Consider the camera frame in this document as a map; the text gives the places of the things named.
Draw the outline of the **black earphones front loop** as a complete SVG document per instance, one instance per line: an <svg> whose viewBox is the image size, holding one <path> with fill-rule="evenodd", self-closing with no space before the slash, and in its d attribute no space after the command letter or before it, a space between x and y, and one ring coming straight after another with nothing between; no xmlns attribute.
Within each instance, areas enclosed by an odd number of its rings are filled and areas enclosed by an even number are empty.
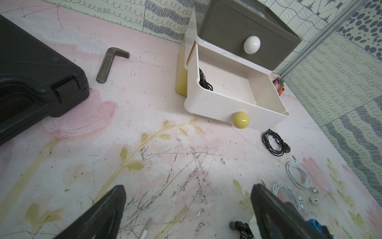
<svg viewBox="0 0 382 239"><path fill-rule="evenodd" d="M239 238L240 239L253 239L254 236L252 234L252 231L249 228L249 225L247 223L243 223L241 221L232 221L229 223L229 227L239 232Z"/></svg>

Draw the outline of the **dark hex key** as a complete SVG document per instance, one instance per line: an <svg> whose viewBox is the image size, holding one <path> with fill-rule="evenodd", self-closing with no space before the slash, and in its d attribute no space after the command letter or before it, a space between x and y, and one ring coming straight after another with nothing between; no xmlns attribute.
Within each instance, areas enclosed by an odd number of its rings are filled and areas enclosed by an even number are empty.
<svg viewBox="0 0 382 239"><path fill-rule="evenodd" d="M98 83L104 84L107 81L113 60L116 56L129 59L130 53L116 47L109 48L104 56L103 62L96 77L96 81Z"/></svg>

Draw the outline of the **white drawer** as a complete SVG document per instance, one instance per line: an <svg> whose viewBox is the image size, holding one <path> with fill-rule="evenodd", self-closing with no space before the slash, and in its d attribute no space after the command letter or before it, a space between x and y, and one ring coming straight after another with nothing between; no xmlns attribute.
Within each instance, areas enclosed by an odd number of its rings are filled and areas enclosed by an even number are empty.
<svg viewBox="0 0 382 239"><path fill-rule="evenodd" d="M200 84L199 69L213 86ZM265 131L289 117L269 75L194 43L187 60L188 86L185 109L214 120Z"/></svg>

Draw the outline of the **orange handled pliers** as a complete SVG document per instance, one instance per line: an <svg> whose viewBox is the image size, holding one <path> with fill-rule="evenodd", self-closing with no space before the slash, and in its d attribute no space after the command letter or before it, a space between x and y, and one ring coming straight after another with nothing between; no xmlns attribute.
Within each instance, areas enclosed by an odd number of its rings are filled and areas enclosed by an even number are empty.
<svg viewBox="0 0 382 239"><path fill-rule="evenodd" d="M285 90L284 80L281 77L277 77L276 79L274 79L273 85L276 88L279 95L281 95L282 92Z"/></svg>

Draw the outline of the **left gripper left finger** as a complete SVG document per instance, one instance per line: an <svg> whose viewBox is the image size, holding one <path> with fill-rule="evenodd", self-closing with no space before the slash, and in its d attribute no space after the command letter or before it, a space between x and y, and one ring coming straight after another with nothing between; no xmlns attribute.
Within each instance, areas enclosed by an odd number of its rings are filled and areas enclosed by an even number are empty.
<svg viewBox="0 0 382 239"><path fill-rule="evenodd" d="M115 239L126 203L123 185L114 186L57 239Z"/></svg>

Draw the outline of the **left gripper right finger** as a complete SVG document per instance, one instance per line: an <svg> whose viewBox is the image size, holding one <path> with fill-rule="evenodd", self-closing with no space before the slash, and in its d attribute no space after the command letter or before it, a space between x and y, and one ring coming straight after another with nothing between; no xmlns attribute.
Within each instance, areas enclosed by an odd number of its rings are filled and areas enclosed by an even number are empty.
<svg viewBox="0 0 382 239"><path fill-rule="evenodd" d="M256 239L324 239L291 204L282 202L262 184L251 192L254 217L250 230Z"/></svg>

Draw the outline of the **drawer cabinet frame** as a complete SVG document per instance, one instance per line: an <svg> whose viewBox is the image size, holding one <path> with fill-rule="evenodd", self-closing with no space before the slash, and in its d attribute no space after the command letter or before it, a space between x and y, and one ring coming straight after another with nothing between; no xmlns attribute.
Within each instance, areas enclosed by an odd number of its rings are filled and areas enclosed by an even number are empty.
<svg viewBox="0 0 382 239"><path fill-rule="evenodd" d="M186 34L184 37L184 41L182 43L182 49L185 51L183 54L184 59L178 60L178 69L177 69L177 79L176 79L176 92L180 95L186 96L187 95L187 83L186 83L186 76L188 73L187 70L187 60L189 57L189 54L191 52L192 46L194 43L200 44L204 47L207 47L208 49L217 52L222 53L226 55L228 58L233 59L239 63L242 63L246 66L249 66L253 69L256 69L262 73L265 73L267 75L271 74L271 70L267 70L259 65L256 65L248 60L245 60L241 57L238 57L230 52L225 51L224 49L221 49L211 43L206 42L205 40L200 39L197 36L197 24L196 24L196 14L195 14L195 7L193 8L192 15L190 17Z"/></svg>

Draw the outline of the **black plastic tool case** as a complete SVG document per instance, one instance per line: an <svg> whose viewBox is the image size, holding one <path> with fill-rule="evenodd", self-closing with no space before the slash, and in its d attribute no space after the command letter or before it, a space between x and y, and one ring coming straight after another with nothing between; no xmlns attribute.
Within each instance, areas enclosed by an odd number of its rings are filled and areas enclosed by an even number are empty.
<svg viewBox="0 0 382 239"><path fill-rule="evenodd" d="M89 95L79 66L1 17L1 144Z"/></svg>

